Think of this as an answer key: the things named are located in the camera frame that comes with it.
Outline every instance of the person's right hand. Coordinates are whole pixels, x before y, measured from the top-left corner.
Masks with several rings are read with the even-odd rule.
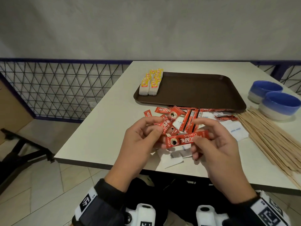
[[[240,161],[237,141],[220,122],[209,118],[194,119],[195,124],[206,125],[211,140],[193,137],[192,157],[198,160],[204,154],[205,168],[213,185],[233,203],[241,203],[256,197],[248,182]]]

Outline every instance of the black sleeve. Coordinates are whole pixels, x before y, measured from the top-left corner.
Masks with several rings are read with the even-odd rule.
[[[96,198],[91,202],[79,221],[72,218],[74,226],[121,226],[124,225],[125,193],[100,179],[94,187]]]
[[[260,197],[257,196],[249,201],[235,204],[228,214],[229,219],[223,222],[223,226],[266,226],[251,209],[259,199]]]

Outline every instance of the table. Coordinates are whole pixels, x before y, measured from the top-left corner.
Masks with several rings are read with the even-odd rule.
[[[279,84],[249,62],[134,61],[63,145],[55,159],[60,163],[110,169],[118,156],[126,129],[143,117],[146,110],[150,109],[153,115],[159,116],[154,113],[156,106],[137,103],[133,98],[145,73],[156,68],[163,68],[166,72],[225,75],[232,80],[247,107],[258,107],[247,99],[254,81],[269,80]],[[285,86],[283,91],[296,95]],[[300,140],[301,110],[295,116],[294,121],[276,123]],[[238,145],[243,170],[255,188],[301,195],[301,191],[270,163],[251,139],[241,140]],[[201,163],[197,164],[192,158],[186,158],[183,163],[164,169],[157,154],[151,156],[142,173],[153,171],[173,173],[187,180],[208,177]],[[301,176],[298,175],[297,179],[301,181]]]

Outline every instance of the person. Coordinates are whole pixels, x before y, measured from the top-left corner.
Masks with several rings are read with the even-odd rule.
[[[218,121],[194,119],[193,123],[205,125],[210,140],[195,136],[191,145],[193,160],[202,160],[213,186],[191,184],[163,174],[150,175],[153,187],[136,178],[153,149],[166,148],[162,127],[153,125],[161,121],[161,117],[144,117],[126,130],[115,164],[76,209],[72,219],[74,226],[124,225],[126,207],[136,209],[139,203],[154,207],[156,226],[164,224],[168,209],[197,226],[199,205],[211,205],[216,213],[227,213],[229,218],[223,225],[276,225],[275,212],[268,213],[268,217],[267,212],[261,215],[254,212],[252,207],[258,204],[260,196],[243,172],[237,141]]]

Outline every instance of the gray wall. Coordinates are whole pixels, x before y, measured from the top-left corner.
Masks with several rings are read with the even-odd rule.
[[[300,6],[301,0],[1,0],[0,40],[16,57],[300,60]]]

